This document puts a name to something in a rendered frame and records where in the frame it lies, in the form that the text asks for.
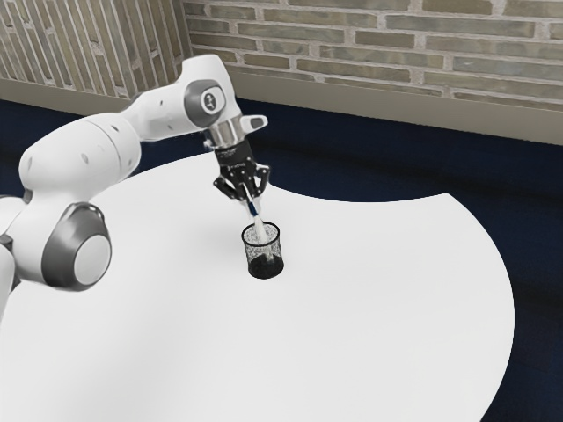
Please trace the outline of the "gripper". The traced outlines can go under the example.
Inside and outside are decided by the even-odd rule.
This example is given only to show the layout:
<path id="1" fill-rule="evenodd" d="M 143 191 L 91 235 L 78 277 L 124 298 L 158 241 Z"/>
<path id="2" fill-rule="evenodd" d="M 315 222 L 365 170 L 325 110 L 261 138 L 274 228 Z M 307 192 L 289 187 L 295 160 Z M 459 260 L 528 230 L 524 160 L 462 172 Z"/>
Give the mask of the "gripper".
<path id="1" fill-rule="evenodd" d="M 268 165 L 257 164 L 254 160 L 251 145 L 247 140 L 229 148 L 216 149 L 216 160 L 219 164 L 220 175 L 214 181 L 214 186 L 225 196 L 233 200 L 245 199 L 245 186 L 250 198 L 259 198 L 266 190 L 270 177 Z"/>

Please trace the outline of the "white pen with blue band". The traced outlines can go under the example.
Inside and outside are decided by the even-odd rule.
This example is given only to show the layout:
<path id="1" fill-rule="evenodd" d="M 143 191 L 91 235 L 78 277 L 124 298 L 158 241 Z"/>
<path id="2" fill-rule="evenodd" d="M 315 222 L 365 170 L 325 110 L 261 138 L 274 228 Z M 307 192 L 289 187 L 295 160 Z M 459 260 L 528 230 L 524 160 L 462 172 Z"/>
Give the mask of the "white pen with blue band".
<path id="1" fill-rule="evenodd" d="M 264 223 L 260 218 L 259 212 L 254 205 L 250 191 L 248 190 L 248 188 L 246 187 L 245 184 L 242 184 L 241 186 L 245 190 L 245 200 L 247 202 L 247 206 L 249 208 L 250 214 L 253 217 L 254 230 L 256 232 L 256 236 L 260 240 L 261 244 L 267 244 L 269 242 L 268 237 L 267 237 L 267 232 L 265 230 Z"/>

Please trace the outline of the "black mesh pen holder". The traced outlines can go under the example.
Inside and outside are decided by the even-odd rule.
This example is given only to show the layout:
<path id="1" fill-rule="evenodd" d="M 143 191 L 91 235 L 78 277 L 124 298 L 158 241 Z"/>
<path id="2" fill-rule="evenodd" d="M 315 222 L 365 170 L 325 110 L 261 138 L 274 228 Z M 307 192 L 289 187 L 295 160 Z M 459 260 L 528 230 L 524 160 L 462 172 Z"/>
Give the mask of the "black mesh pen holder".
<path id="1" fill-rule="evenodd" d="M 263 223 L 267 240 L 261 240 L 255 225 L 247 226 L 241 233 L 245 247 L 249 274 L 257 279 L 267 280 L 279 275 L 284 269 L 281 248 L 281 232 L 272 222 Z"/>

